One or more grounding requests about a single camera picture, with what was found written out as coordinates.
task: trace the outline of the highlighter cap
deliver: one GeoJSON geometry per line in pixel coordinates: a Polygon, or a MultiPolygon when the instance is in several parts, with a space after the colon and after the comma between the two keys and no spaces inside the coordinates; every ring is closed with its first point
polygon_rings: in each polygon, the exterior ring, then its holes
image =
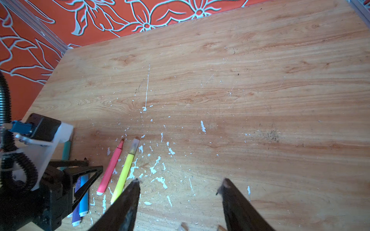
{"type": "Polygon", "coordinates": [[[135,155],[136,153],[136,149],[138,148],[139,146],[139,142],[140,140],[135,138],[133,141],[132,141],[132,145],[131,145],[131,148],[130,148],[130,151],[128,153],[132,154],[132,155],[135,155]]]}

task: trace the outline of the blue connector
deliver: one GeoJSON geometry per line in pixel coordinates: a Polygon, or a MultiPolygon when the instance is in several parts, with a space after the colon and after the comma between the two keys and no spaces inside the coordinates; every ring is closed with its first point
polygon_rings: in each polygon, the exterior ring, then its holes
{"type": "Polygon", "coordinates": [[[13,126],[9,129],[10,132],[17,132],[19,134],[28,134],[31,131],[32,124],[30,123],[22,123],[20,121],[13,121],[13,126]]]}

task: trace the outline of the purple marker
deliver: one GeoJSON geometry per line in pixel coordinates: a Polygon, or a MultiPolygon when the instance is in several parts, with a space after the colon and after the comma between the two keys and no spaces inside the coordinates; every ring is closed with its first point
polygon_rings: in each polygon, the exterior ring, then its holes
{"type": "MultiPolygon", "coordinates": [[[[74,192],[76,193],[81,187],[81,177],[78,178],[76,183],[76,188],[74,189],[74,192]]],[[[77,205],[77,207],[73,210],[72,213],[72,226],[78,226],[81,223],[81,217],[80,217],[80,204],[77,205]]]]}

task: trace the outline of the yellow highlighter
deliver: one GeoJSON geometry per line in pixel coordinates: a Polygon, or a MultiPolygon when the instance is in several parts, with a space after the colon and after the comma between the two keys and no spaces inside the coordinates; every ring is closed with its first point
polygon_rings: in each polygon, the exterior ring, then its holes
{"type": "Polygon", "coordinates": [[[134,160],[136,149],[139,146],[139,142],[140,142],[139,137],[135,137],[135,139],[132,141],[131,149],[128,152],[128,155],[127,155],[125,164],[123,165],[123,169],[118,179],[116,188],[114,189],[112,199],[111,199],[111,204],[113,204],[117,200],[117,198],[121,195],[123,191],[123,186],[125,185],[128,172],[130,171],[132,161],[134,160]]]}

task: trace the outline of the pink highlighter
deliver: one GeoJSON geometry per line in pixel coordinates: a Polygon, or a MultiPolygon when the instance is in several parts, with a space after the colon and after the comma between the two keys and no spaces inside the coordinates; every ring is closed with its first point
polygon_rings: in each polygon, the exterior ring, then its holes
{"type": "Polygon", "coordinates": [[[107,170],[104,173],[103,179],[101,180],[101,183],[99,185],[98,190],[96,190],[96,194],[99,195],[99,196],[103,195],[103,193],[107,189],[109,180],[110,180],[110,178],[112,176],[112,173],[113,173],[113,170],[114,170],[114,168],[115,168],[115,166],[117,164],[118,158],[121,155],[122,147],[123,147],[123,143],[124,142],[125,142],[125,138],[123,138],[121,140],[121,142],[118,145],[118,147],[114,150],[114,153],[113,153],[113,156],[111,158],[111,161],[109,162],[108,168],[107,168],[107,170]]]}

